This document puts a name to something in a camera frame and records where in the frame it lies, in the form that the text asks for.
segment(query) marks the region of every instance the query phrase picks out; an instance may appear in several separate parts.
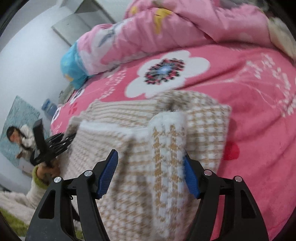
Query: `blue rubber grip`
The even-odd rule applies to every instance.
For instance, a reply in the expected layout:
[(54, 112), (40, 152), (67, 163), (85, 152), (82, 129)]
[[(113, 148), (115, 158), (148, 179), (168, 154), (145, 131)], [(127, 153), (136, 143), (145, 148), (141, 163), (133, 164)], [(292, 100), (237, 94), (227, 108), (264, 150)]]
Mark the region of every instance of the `blue rubber grip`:
[(186, 156), (183, 158), (183, 160), (185, 168), (185, 181), (187, 187), (189, 189), (189, 192), (193, 194), (195, 198), (198, 198), (200, 196), (200, 191), (198, 188), (198, 178), (196, 177), (193, 169), (191, 168), (191, 165)]
[(110, 186), (111, 180), (115, 173), (115, 169), (118, 164), (118, 152), (115, 151), (112, 156), (110, 157), (104, 171), (102, 172), (99, 183), (98, 183), (98, 190), (97, 190), (97, 198), (101, 199), (103, 195), (105, 195), (108, 191)]

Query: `human hand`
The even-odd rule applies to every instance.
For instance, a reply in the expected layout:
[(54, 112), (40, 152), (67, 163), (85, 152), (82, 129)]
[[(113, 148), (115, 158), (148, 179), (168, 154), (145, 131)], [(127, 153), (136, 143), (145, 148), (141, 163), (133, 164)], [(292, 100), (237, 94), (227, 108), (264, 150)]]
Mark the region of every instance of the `human hand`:
[(39, 179), (44, 180), (46, 174), (50, 174), (52, 178), (60, 175), (59, 162), (57, 159), (52, 161), (53, 168), (46, 166), (45, 163), (40, 163), (36, 175)]
[(15, 157), (16, 159), (20, 159), (22, 157), (22, 152), (18, 153)]

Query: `checkered garment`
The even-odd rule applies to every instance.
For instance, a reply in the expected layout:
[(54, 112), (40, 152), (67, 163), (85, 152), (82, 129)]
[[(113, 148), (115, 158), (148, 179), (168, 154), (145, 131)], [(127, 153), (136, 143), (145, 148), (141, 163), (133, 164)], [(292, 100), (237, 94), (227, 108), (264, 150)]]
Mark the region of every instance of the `checkered garment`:
[(117, 169), (107, 194), (97, 201), (110, 240), (184, 240), (199, 203), (184, 180), (184, 150), (216, 172), (229, 115), (229, 106), (197, 92), (94, 101), (69, 122), (65, 137), (77, 135), (62, 155), (62, 177), (79, 176), (116, 149)]

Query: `black device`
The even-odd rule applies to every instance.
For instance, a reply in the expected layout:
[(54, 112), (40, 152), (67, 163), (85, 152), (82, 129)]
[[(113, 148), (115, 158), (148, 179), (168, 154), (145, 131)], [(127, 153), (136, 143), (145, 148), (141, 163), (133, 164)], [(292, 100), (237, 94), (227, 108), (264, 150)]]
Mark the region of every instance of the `black device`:
[(54, 158), (67, 150), (76, 135), (76, 133), (74, 133), (63, 140), (64, 134), (59, 133), (45, 140), (42, 119), (34, 123), (33, 133), (36, 148), (32, 153), (30, 162), (34, 166), (41, 162), (45, 162), (49, 167), (52, 167), (51, 161)]
[[(26, 241), (79, 240), (73, 227), (72, 196), (77, 196), (85, 241), (110, 241), (95, 200), (107, 192), (106, 187), (101, 186), (106, 183), (102, 179), (103, 173), (114, 158), (118, 162), (118, 153), (112, 150), (105, 161), (98, 162), (93, 170), (87, 170), (77, 178), (55, 178), (36, 209)], [(225, 205), (222, 228), (216, 241), (269, 241), (256, 201), (240, 176), (233, 179), (218, 177), (211, 170), (204, 170), (188, 155), (184, 157), (184, 165), (187, 186), (197, 199), (201, 199), (187, 241), (210, 240), (220, 195), (225, 195)], [(115, 168), (112, 173), (107, 173), (109, 183), (114, 171)]]

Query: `woman's black hair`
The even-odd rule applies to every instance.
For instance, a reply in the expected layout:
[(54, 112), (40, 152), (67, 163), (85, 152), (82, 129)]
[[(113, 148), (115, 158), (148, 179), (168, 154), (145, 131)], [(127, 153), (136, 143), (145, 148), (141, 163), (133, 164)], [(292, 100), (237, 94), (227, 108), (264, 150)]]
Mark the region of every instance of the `woman's black hair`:
[[(10, 142), (11, 142), (10, 137), (11, 137), (11, 135), (13, 134), (14, 131), (17, 131), (17, 132), (20, 134), (21, 137), (27, 138), (27, 137), (24, 135), (24, 133), (21, 132), (20, 129), (18, 129), (18, 128), (15, 127), (15, 126), (10, 126), (10, 127), (8, 127), (7, 132), (6, 132), (6, 136), (7, 136), (7, 138), (9, 139)], [(33, 151), (32, 148), (30, 148), (30, 147), (25, 147), (22, 143), (20, 144), (20, 146), (21, 146), (24, 150), (27, 150), (27, 151), (30, 151), (30, 152)]]

